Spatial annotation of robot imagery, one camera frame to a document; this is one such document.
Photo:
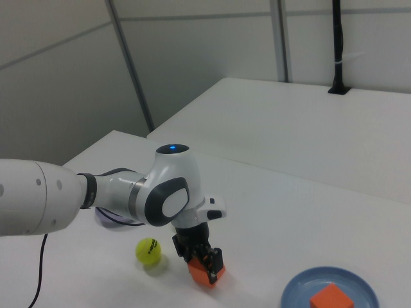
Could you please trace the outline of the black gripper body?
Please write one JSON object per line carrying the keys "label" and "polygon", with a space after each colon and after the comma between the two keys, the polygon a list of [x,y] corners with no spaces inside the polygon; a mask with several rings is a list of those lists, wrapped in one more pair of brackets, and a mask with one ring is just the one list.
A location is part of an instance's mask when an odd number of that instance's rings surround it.
{"label": "black gripper body", "polygon": [[201,223],[191,228],[176,228],[179,242],[191,248],[192,256],[196,256],[196,248],[199,245],[210,246],[208,223]]}

